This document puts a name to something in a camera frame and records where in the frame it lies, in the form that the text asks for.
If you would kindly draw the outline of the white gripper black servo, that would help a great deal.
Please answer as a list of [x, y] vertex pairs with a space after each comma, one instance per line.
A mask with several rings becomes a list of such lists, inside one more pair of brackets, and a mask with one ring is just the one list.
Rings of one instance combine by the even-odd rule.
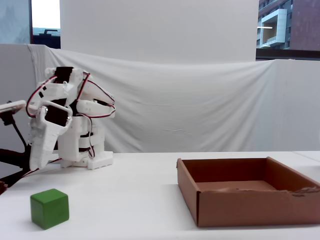
[[28, 144], [31, 146], [29, 168], [43, 169], [49, 162], [56, 141], [72, 122], [72, 110], [52, 101], [43, 101], [36, 118], [29, 121]]

